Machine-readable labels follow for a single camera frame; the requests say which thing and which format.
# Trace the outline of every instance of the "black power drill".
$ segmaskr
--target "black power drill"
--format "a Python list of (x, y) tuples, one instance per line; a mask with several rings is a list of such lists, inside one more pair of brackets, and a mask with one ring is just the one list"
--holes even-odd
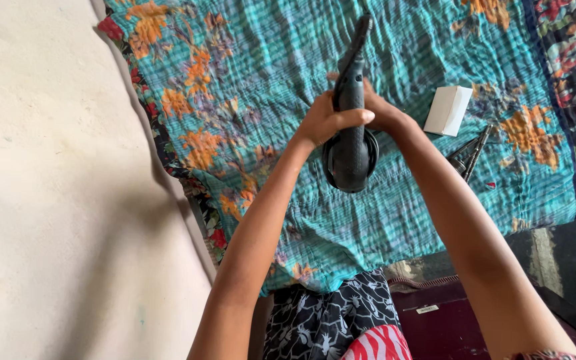
[[(339, 77), (333, 92), (335, 111), (364, 108), (364, 57), (361, 54), (372, 29), (372, 17), (357, 20), (355, 34), (337, 63)], [(360, 192), (379, 159), (379, 145), (363, 126), (349, 127), (324, 143), (321, 162), (328, 182), (347, 193)]]

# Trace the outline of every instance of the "teal blanket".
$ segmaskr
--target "teal blanket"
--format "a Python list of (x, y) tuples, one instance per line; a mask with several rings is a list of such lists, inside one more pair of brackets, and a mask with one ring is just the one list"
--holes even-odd
[[(576, 2), (502, 0), (106, 0), (99, 28), (121, 48), (159, 157), (201, 209), (219, 261), (315, 96), (331, 87), (357, 18), (374, 30), (378, 94), (423, 125), (438, 86), (474, 89), (444, 154), (493, 134), (470, 185), (504, 234), (576, 219)], [(332, 291), (355, 274), (444, 250), (397, 146), (360, 193), (301, 170), (262, 295)]]

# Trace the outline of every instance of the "left arm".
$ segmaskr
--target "left arm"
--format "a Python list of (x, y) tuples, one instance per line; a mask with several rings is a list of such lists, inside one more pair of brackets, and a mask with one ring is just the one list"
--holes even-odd
[(228, 243), (188, 359), (245, 359), (252, 314), (277, 248), (299, 171), (316, 146), (338, 130), (372, 121), (367, 110), (332, 111), (318, 96)]

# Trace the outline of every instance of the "red and white striped fabric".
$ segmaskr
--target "red and white striped fabric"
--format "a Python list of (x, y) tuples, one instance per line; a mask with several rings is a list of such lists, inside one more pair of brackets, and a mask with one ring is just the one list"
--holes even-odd
[(412, 360), (412, 356), (398, 327), (380, 325), (355, 339), (341, 360)]

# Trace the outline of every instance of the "metal tool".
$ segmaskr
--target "metal tool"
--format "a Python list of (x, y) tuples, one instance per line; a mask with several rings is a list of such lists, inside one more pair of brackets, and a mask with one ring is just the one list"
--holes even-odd
[[(339, 77), (333, 91), (335, 111), (364, 108), (364, 57), (362, 49), (372, 29), (372, 17), (357, 20), (348, 50), (337, 62)], [(343, 192), (360, 192), (379, 159), (379, 145), (363, 126), (339, 131), (324, 143), (321, 162), (329, 184)]]
[[(450, 162), (452, 167), (459, 173), (460, 176), (466, 180), (470, 180), (470, 176), (472, 175), (472, 170), (475, 168), (477, 164), (477, 160), (479, 160), (479, 155), (481, 155), (481, 150), (484, 148), (484, 145), (488, 141), (488, 137), (492, 130), (492, 125), (487, 125), (484, 131), (479, 135), (478, 138), (474, 138), (468, 143), (464, 144), (462, 147), (457, 149), (452, 154), (446, 156), (446, 160)], [(466, 151), (468, 148), (471, 148), (470, 153), (464, 156), (461, 160), (458, 159), (459, 155)]]

